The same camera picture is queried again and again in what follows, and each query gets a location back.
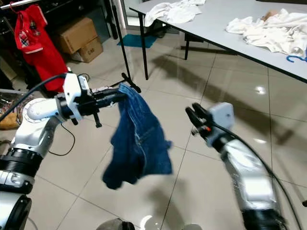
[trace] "reflective floor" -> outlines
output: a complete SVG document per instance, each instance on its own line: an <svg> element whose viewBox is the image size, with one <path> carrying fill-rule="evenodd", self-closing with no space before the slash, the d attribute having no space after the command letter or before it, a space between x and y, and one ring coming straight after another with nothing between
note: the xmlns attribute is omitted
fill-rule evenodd
<svg viewBox="0 0 307 230"><path fill-rule="evenodd" d="M89 64L68 63L75 73L88 73L90 87L110 85L126 72L116 41L109 39L103 53ZM174 174L147 176L136 185L108 189L101 175L112 157L109 143L119 122L118 108L78 126L64 124L76 136L68 156L47 155L36 176L30 197L30 217L39 230L95 230L116 217L146 230L181 230L191 223L203 230L244 229L231 179L219 155L200 137L190 134L185 107L193 102L209 107L215 102L235 106L233 130L252 145L288 189L307 230L307 84L242 57L190 51L184 60L178 37L167 34L147 49L149 80L143 73L142 50L126 49L131 75L142 96L160 120L170 150ZM18 79L15 85L22 88ZM14 132L0 132L12 138ZM58 127L51 151L65 153L71 136ZM289 229L297 229L281 195ZM34 229L30 222L27 230Z"/></svg>

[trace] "white cloth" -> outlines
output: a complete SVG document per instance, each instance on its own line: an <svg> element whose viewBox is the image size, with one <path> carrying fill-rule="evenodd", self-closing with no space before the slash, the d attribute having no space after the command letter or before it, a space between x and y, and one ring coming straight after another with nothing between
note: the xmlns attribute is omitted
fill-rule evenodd
<svg viewBox="0 0 307 230"><path fill-rule="evenodd" d="M252 17L235 18L225 29L241 34L246 43L268 48L271 52L305 57L307 48L307 14L288 13L285 9L266 21Z"/></svg>
<svg viewBox="0 0 307 230"><path fill-rule="evenodd" d="M166 16L168 23L186 23L194 19L195 15L201 13L197 5L203 5L206 0L182 0L174 3L162 2L155 5L146 13L146 27L150 26L154 20Z"/></svg>

